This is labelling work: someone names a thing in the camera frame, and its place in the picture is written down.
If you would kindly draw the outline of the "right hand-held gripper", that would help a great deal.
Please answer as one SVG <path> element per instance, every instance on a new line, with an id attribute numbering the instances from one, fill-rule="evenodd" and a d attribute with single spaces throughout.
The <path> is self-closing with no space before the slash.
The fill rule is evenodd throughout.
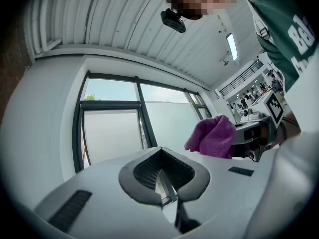
<path id="1" fill-rule="evenodd" d="M 261 96 L 243 112 L 243 122 L 236 124 L 234 145 L 248 144 L 248 156 L 259 161 L 267 147 L 275 143 L 278 127 L 283 119 L 284 107 L 273 92 Z M 269 143 L 261 146 L 256 139 L 261 136 L 262 127 L 269 126 Z"/>

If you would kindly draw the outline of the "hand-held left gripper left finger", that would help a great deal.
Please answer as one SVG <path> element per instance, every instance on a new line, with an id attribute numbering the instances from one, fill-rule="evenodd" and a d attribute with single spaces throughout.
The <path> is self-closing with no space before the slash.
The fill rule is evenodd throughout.
<path id="1" fill-rule="evenodd" d="M 51 191 L 35 208 L 48 223 L 77 192 L 89 195 L 67 234 L 79 239 L 172 239 L 175 228 L 161 207 L 132 199 L 119 183 L 119 173 L 127 163 L 156 149 L 96 163 L 77 173 Z"/>

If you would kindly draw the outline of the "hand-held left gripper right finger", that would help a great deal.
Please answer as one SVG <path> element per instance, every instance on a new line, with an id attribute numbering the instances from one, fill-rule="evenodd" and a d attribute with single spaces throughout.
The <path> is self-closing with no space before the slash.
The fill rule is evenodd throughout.
<path id="1" fill-rule="evenodd" d="M 222 159 L 187 151 L 165 152 L 191 167 L 175 224 L 181 233 L 244 233 L 269 180 L 269 155 L 259 162 Z"/>

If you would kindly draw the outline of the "purple cloth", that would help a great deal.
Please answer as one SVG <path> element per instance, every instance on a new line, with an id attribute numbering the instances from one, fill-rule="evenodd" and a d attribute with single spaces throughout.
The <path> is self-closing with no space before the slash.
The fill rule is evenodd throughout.
<path id="1" fill-rule="evenodd" d="M 232 159 L 236 127 L 225 115 L 201 120 L 184 144 L 185 150 L 202 155 Z"/>

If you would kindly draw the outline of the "person's right forearm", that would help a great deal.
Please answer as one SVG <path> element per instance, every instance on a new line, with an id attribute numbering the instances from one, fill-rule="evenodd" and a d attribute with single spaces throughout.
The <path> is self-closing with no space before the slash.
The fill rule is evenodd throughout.
<path id="1" fill-rule="evenodd" d="M 297 136 L 301 133 L 297 119 L 288 104 L 285 105 L 282 122 L 287 131 L 287 139 Z"/>

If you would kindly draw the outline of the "person's right hand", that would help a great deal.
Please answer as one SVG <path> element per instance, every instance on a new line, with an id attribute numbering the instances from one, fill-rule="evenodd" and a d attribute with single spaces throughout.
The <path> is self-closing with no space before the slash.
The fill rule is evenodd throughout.
<path id="1" fill-rule="evenodd" d="M 262 124 L 260 127 L 260 136 L 256 139 L 256 142 L 261 146 L 267 146 L 269 143 L 269 126 Z"/>

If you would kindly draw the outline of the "black railing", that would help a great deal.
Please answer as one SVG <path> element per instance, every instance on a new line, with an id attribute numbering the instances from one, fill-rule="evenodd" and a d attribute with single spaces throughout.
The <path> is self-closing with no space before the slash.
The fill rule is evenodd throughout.
<path id="1" fill-rule="evenodd" d="M 223 87 L 219 92 L 225 97 L 231 91 L 235 90 L 240 84 L 244 83 L 251 77 L 254 73 L 256 73 L 264 64 L 258 59 L 256 60 L 250 67 L 248 67 L 243 73 L 241 73 L 238 77 L 232 80 L 228 85 Z"/>

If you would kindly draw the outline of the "frosted window sash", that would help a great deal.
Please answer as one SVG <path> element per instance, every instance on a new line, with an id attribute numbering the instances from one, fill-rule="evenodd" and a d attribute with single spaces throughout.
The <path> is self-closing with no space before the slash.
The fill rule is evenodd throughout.
<path id="1" fill-rule="evenodd" d="M 80 145 L 84 168 L 147 149 L 141 105 L 82 107 Z"/>

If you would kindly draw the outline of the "ceiling light panel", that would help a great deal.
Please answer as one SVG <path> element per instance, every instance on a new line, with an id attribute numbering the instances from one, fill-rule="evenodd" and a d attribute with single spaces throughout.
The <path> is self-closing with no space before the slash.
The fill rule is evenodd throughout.
<path id="1" fill-rule="evenodd" d="M 226 40 L 227 40 L 227 43 L 229 45 L 229 48 L 230 48 L 230 51 L 232 54 L 232 58 L 235 61 L 238 58 L 238 52 L 237 52 L 237 47 L 236 47 L 234 35 L 232 33 L 228 34 L 226 36 Z"/>

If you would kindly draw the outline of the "dark window frame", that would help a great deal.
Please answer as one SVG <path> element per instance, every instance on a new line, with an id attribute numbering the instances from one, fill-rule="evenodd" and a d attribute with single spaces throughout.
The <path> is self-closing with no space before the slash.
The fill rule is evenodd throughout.
<path id="1" fill-rule="evenodd" d="M 137 76 L 86 72 L 77 97 L 72 122 L 72 151 L 76 172 L 84 170 L 80 122 L 82 107 L 109 107 L 110 104 L 141 105 L 148 148 L 166 146 L 182 150 L 195 125 L 211 117 L 197 92 Z"/>

